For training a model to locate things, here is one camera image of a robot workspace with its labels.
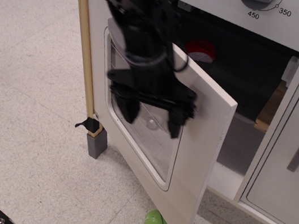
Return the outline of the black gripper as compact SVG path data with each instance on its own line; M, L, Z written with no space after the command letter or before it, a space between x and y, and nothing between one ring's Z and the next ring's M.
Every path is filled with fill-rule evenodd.
M151 68L130 65L127 69L111 69L107 77L118 108L129 124L138 116L140 103L169 111L171 138L179 137L188 117L194 117L197 94L181 83L166 63Z

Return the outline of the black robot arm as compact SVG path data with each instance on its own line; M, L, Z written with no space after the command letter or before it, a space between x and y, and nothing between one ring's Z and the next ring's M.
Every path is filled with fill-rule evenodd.
M169 134L177 138L193 117L197 98L176 78L172 33L179 14L169 0L105 1L113 19L113 42L129 65L108 72L118 108L129 123L138 116L141 103L166 110Z

